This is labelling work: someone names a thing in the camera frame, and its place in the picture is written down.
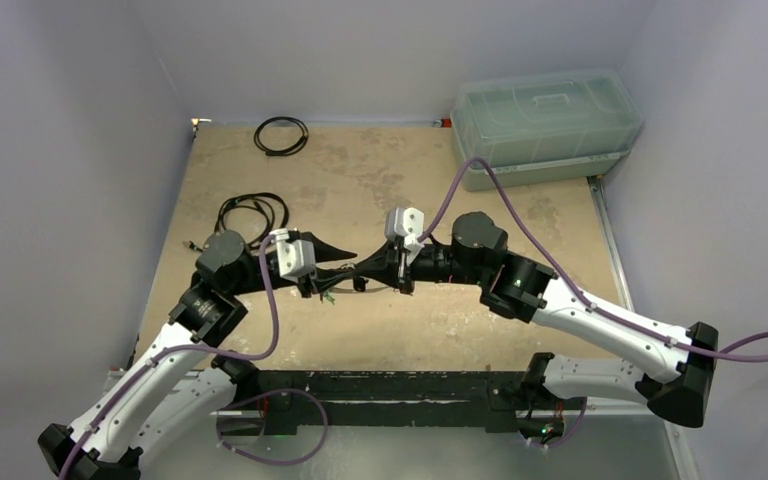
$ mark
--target plywood surface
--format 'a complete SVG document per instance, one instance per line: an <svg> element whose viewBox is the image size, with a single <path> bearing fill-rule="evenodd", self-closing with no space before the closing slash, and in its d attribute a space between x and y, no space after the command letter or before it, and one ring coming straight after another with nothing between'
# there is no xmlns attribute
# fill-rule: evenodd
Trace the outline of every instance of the plywood surface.
<svg viewBox="0 0 768 480"><path fill-rule="evenodd" d="M290 207L290 227L361 258L384 242L384 217L396 206L419 208L430 219L456 171L448 129L311 128L299 154L267 158L252 143L253 128L209 126L199 131L161 254L137 354L157 334L188 287L197 254L182 245L212 233L228 197L270 191ZM267 130L267 145L290 145L298 131ZM610 259L585 179L511 188L508 194L535 235L583 288L617 301ZM542 260L509 217L495 191L458 191L435 236L448 241L461 213L484 211L510 235L509 248ZM258 233L263 220L235 211L229 227ZM277 291L278 350L263 368L378 370L513 370L531 355L553 351L579 357L604 351L554 330L505 320L478 302L477 287L417 284L413 296L370 283L371 293L335 293L336 302ZM249 308L223 346L263 351L271 321L263 293L241 297Z"/></svg>

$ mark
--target plastic storage box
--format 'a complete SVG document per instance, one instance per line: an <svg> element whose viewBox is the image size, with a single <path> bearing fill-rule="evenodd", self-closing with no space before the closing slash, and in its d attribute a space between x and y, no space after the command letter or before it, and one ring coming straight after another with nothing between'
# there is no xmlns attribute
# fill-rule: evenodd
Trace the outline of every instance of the plastic storage box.
<svg viewBox="0 0 768 480"><path fill-rule="evenodd" d="M629 152L643 123L609 69L468 83L451 118L458 164L482 157L504 186L601 175ZM481 167L463 185L493 188Z"/></svg>

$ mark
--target black cable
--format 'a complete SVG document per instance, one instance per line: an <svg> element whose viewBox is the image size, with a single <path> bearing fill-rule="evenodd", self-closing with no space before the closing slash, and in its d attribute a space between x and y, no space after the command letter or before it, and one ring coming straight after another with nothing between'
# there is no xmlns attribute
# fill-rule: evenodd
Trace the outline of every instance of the black cable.
<svg viewBox="0 0 768 480"><path fill-rule="evenodd" d="M531 415L534 413L534 403L531 401L531 392L525 391L525 401L528 405L528 413L525 414L526 420L531 420Z"/></svg>
<svg viewBox="0 0 768 480"><path fill-rule="evenodd" d="M434 238L434 235L428 234L428 238L431 239L431 243L434 244L435 247L442 247L444 246L442 243L438 242L436 238Z"/></svg>
<svg viewBox="0 0 768 480"><path fill-rule="evenodd" d="M276 226L277 216L275 215L275 208L272 206L272 203L267 201L267 199L275 201L281 205L283 211L278 226ZM227 230L228 226L225 221L228 214L238 208L257 212L263 216L264 220L266 220L266 225L263 227L263 231L246 244L251 250L260 248L261 242L263 242L267 235L269 235L269 232L276 228L285 228L290 221L290 208L287 207L287 203L284 202L283 198L269 192L247 193L245 195L231 197L222 202L222 206L219 207L219 213L216 215L216 222L213 224L213 232L219 233ZM184 241L184 246L194 252L200 253L204 251L201 246L192 241Z"/></svg>
<svg viewBox="0 0 768 480"><path fill-rule="evenodd" d="M266 145L263 144L263 142L260 141L260 132L263 131L264 127L269 125L270 123L275 122L290 122L296 124L299 129L302 131L302 136L299 138L296 143L294 143L289 148L285 148L283 150L273 150ZM305 145L307 145L307 139L310 136L310 132L307 130L307 125L304 124L301 120L293 117L272 117L269 120L263 122L260 124L259 127L257 127L257 130L254 131L254 144L257 146L257 148L263 150L264 153L266 153L267 157L289 157L290 155L295 155L299 153Z"/></svg>

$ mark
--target grey wall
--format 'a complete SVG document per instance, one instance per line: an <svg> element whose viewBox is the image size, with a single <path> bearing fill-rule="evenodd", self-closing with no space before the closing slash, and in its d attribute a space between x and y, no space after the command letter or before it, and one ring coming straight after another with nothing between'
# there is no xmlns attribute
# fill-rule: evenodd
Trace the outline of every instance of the grey wall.
<svg viewBox="0 0 768 480"><path fill-rule="evenodd" d="M186 113L128 2L0 0L0 478L127 358Z"/></svg>
<svg viewBox="0 0 768 480"><path fill-rule="evenodd" d="M621 73L646 118L607 185L635 306L768 330L768 1L660 0ZM704 478L768 478L768 364L720 362L713 392Z"/></svg>
<svg viewBox="0 0 768 480"><path fill-rule="evenodd" d="M135 0L194 114L429 120L466 81L619 68L655 0Z"/></svg>

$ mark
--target container lid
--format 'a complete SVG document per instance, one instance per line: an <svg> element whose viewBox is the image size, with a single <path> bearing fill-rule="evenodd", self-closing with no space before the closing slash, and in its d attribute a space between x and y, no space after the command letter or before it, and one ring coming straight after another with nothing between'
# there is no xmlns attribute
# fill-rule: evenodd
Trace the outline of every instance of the container lid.
<svg viewBox="0 0 768 480"><path fill-rule="evenodd" d="M608 69L466 84L461 100L484 143L641 123L619 77Z"/></svg>

